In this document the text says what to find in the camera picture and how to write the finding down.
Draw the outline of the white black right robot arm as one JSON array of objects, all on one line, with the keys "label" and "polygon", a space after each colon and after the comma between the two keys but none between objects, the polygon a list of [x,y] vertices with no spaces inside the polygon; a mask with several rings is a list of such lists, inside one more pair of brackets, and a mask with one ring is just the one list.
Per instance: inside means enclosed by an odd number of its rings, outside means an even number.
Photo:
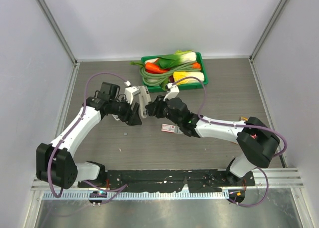
[{"label": "white black right robot arm", "polygon": [[225,180],[235,186],[255,168],[268,168],[280,144],[278,136],[256,117],[247,121],[222,121],[189,111],[180,98],[158,96],[146,105],[149,116],[166,118],[189,137],[216,138],[239,145],[242,154],[234,158],[225,172]]}]

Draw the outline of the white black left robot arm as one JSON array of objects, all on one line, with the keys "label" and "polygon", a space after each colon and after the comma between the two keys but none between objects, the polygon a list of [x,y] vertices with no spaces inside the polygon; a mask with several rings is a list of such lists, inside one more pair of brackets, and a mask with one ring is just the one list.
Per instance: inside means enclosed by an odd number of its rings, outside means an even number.
[{"label": "white black left robot arm", "polygon": [[107,115],[129,126],[141,125],[145,106],[151,101],[146,86],[129,86],[120,94],[116,84],[103,82],[94,96],[86,99],[75,119],[49,144],[36,149],[36,177],[52,186],[70,188],[75,182],[88,181],[102,187],[107,180],[104,165],[88,161],[75,163],[74,155],[88,133]]}]

